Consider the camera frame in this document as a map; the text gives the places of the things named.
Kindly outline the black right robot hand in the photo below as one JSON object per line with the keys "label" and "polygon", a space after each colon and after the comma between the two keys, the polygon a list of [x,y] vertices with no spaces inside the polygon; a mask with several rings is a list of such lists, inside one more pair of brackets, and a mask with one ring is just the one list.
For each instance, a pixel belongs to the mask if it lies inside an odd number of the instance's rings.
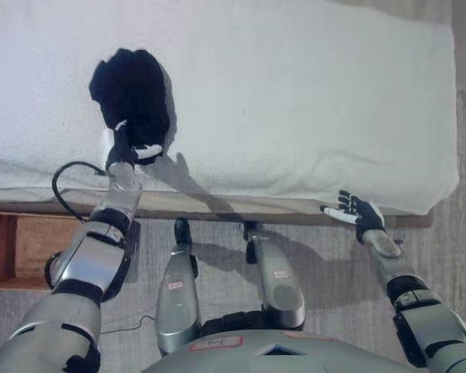
{"label": "black right robot hand", "polygon": [[385,231],[384,216],[371,201],[362,200],[356,194],[340,190],[337,202],[337,208],[322,205],[320,211],[330,218],[354,225],[358,243],[364,244],[363,236],[370,230]]}

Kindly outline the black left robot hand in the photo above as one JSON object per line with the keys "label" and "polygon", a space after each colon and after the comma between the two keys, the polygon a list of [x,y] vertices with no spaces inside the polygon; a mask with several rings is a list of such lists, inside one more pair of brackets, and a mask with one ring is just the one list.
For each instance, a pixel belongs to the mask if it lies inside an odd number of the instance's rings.
{"label": "black left robot hand", "polygon": [[152,164],[158,156],[163,153],[163,146],[160,144],[138,144],[132,145],[128,137],[127,121],[119,122],[114,129],[104,133],[103,150],[106,152],[105,169],[115,163],[128,163],[134,165],[147,166]]}

